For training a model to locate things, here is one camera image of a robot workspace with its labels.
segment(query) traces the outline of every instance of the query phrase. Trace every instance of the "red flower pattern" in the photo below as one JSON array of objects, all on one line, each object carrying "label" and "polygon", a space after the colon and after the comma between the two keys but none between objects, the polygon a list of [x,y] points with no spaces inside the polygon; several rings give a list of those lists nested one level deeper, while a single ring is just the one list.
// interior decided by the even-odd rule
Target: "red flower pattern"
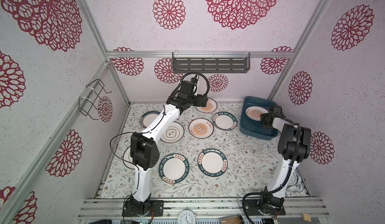
[{"label": "red flower pattern", "polygon": [[97,112],[103,122],[108,122],[112,117],[112,103],[107,96],[103,96],[97,105]]},{"label": "red flower pattern", "polygon": [[369,33],[373,25],[373,9],[367,5],[355,6],[349,9],[337,21],[331,33],[331,44],[337,50],[353,48]]},{"label": "red flower pattern", "polygon": [[8,197],[11,195],[15,187],[7,186],[6,188],[0,190],[0,208],[7,201]]},{"label": "red flower pattern", "polygon": [[17,102],[24,90],[25,78],[19,64],[0,51],[0,108]]},{"label": "red flower pattern", "polygon": [[334,157],[334,145],[329,136],[322,132],[311,134],[310,156],[319,164],[328,164]]},{"label": "red flower pattern", "polygon": [[186,12],[182,0],[155,0],[154,17],[165,29],[176,29],[184,21]]},{"label": "red flower pattern", "polygon": [[[133,51],[129,48],[119,47],[114,51]],[[117,70],[126,75],[138,75],[143,71],[142,58],[113,58],[111,59]]]},{"label": "red flower pattern", "polygon": [[175,83],[183,76],[181,73],[174,73],[171,58],[159,59],[155,64],[154,72],[156,77],[165,83]]},{"label": "red flower pattern", "polygon": [[26,199],[23,203],[22,208],[17,212],[15,218],[13,219],[13,224],[30,224],[32,221],[35,220],[35,214],[37,211],[37,204],[36,204],[37,198],[35,197],[35,192],[31,191],[31,193],[28,196],[28,199]]},{"label": "red flower pattern", "polygon": [[82,157],[83,143],[79,133],[70,130],[67,138],[63,140],[55,156],[51,159],[46,167],[46,171],[50,175],[56,177],[64,177],[73,171],[79,159]]},{"label": "red flower pattern", "polygon": [[1,0],[24,32],[52,50],[75,48],[82,33],[82,18],[75,0]]},{"label": "red flower pattern", "polygon": [[206,0],[214,21],[231,29],[246,28],[265,17],[277,0]]},{"label": "red flower pattern", "polygon": [[218,73],[210,76],[208,80],[210,83],[210,90],[213,92],[224,90],[229,83],[229,79],[225,75]]},{"label": "red flower pattern", "polygon": [[[273,51],[292,51],[292,49],[287,46],[280,46],[278,48],[274,48],[272,52]],[[287,58],[263,58],[261,62],[262,72],[269,75],[279,73],[287,60]]]},{"label": "red flower pattern", "polygon": [[289,97],[293,103],[300,105],[305,103],[311,94],[313,84],[308,73],[301,71],[296,73],[289,84]]}]

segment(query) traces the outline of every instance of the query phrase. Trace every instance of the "metal base plate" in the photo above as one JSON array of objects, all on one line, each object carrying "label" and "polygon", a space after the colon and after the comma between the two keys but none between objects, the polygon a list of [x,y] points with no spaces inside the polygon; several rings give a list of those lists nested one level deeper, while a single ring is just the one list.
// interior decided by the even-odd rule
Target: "metal base plate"
[{"label": "metal base plate", "polygon": [[[275,215],[275,213],[269,213],[269,214],[264,214],[260,211],[261,207],[259,206],[259,199],[247,199],[244,201],[245,203],[245,206],[247,206],[248,208],[246,208],[246,211],[247,211],[247,214],[249,216],[260,216],[261,214],[262,215],[266,215],[266,216],[271,216],[271,215]],[[282,207],[280,209],[280,213],[279,213],[279,216],[284,216],[286,215],[286,212],[285,212],[285,209]]]},{"label": "metal base plate", "polygon": [[[155,211],[154,216],[162,216],[163,215],[163,204],[164,204],[164,201],[162,201],[162,200],[150,201],[150,207],[153,208]],[[135,208],[133,208],[130,205],[129,201],[126,201],[126,203],[124,204],[124,207],[126,209],[123,208],[123,213],[122,213],[123,217],[138,217],[138,216],[140,216],[140,212],[138,212]],[[151,217],[152,211],[149,210],[146,213],[146,215],[144,215],[144,216]]]}]

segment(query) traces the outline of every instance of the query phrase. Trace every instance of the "plate with orange sunburst design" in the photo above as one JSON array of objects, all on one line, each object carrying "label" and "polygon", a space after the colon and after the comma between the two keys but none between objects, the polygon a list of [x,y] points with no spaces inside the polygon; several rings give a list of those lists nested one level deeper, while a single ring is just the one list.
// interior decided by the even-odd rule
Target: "plate with orange sunburst design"
[{"label": "plate with orange sunburst design", "polygon": [[209,98],[207,100],[206,107],[197,107],[197,106],[195,106],[195,108],[199,112],[202,112],[202,113],[205,113],[205,114],[209,114],[209,113],[213,113],[214,111],[216,111],[216,109],[218,108],[218,104],[217,104],[217,102],[215,102],[215,100]]},{"label": "plate with orange sunburst design", "polygon": [[245,112],[246,116],[254,121],[261,121],[261,114],[268,113],[267,109],[260,106],[250,106]]},{"label": "plate with orange sunburst design", "polygon": [[199,118],[191,121],[189,131],[195,138],[206,139],[213,134],[214,126],[209,120]]}]

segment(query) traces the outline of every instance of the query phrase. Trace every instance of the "white plate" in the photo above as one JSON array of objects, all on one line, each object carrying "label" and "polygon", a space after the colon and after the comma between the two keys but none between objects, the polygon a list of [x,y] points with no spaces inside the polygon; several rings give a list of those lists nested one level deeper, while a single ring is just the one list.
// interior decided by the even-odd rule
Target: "white plate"
[{"label": "white plate", "polygon": [[218,112],[213,116],[213,124],[220,130],[232,130],[237,126],[237,119],[229,112]]},{"label": "white plate", "polygon": [[254,121],[261,121],[261,114],[268,113],[267,109],[260,106],[250,106],[245,112],[246,116]]},{"label": "white plate", "polygon": [[205,113],[205,114],[209,114],[209,113],[213,113],[214,111],[216,111],[216,109],[218,108],[218,104],[217,102],[215,102],[215,100],[209,98],[207,100],[207,104],[206,104],[206,107],[195,107],[199,112],[202,112],[202,113]]},{"label": "white plate", "polygon": [[175,184],[187,177],[190,165],[183,155],[174,153],[163,158],[158,170],[162,180]]},{"label": "white plate", "polygon": [[209,148],[199,154],[198,167],[205,175],[210,177],[223,175],[227,165],[227,158],[220,150]]},{"label": "white plate", "polygon": [[[132,162],[132,157],[130,156],[130,147],[129,146],[127,148],[127,150],[124,152],[123,154],[123,160],[128,160],[129,162]],[[134,170],[135,169],[135,165],[134,164],[131,164],[131,163],[128,163],[126,161],[123,161],[123,164],[128,168],[128,169],[131,169],[131,170]]]},{"label": "white plate", "polygon": [[143,128],[147,128],[156,119],[156,117],[158,117],[159,114],[160,112],[156,110],[148,111],[142,115],[142,117],[139,119],[139,123]]},{"label": "white plate", "polygon": [[183,126],[177,122],[172,122],[170,126],[164,131],[161,140],[166,143],[175,143],[179,141],[184,135]]},{"label": "white plate", "polygon": [[205,139],[213,134],[214,126],[210,121],[199,118],[191,121],[189,131],[195,138]]}]

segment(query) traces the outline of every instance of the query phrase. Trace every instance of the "floral tablecloth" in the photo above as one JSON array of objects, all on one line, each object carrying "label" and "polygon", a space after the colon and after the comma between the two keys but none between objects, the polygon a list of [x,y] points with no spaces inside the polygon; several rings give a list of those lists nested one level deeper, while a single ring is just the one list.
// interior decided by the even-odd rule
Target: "floral tablecloth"
[{"label": "floral tablecloth", "polygon": [[[162,104],[132,104],[123,132],[141,131],[140,117],[147,111],[163,109]],[[188,126],[196,118],[212,121],[216,112],[227,111],[236,116],[238,125],[234,130],[223,131],[214,128],[214,133],[206,139],[193,137]],[[153,197],[241,197],[249,192],[261,191],[272,178],[278,163],[277,145],[279,136],[271,141],[244,135],[239,130],[242,111],[241,103],[219,103],[214,113],[204,114],[196,107],[190,107],[176,120],[184,128],[183,138],[173,144],[159,141],[160,160],[166,155],[178,153],[184,155],[190,165],[186,179],[180,183],[170,184],[163,181],[158,172],[160,161],[152,168],[151,195]],[[123,156],[130,146],[131,134],[122,135],[116,154]],[[226,172],[219,177],[209,177],[198,168],[197,158],[202,150],[215,148],[221,150],[228,159]],[[114,158],[105,181],[101,198],[124,198],[131,194],[135,181],[135,171],[128,169],[121,160]],[[289,196],[308,196],[302,192],[287,192]]]}]

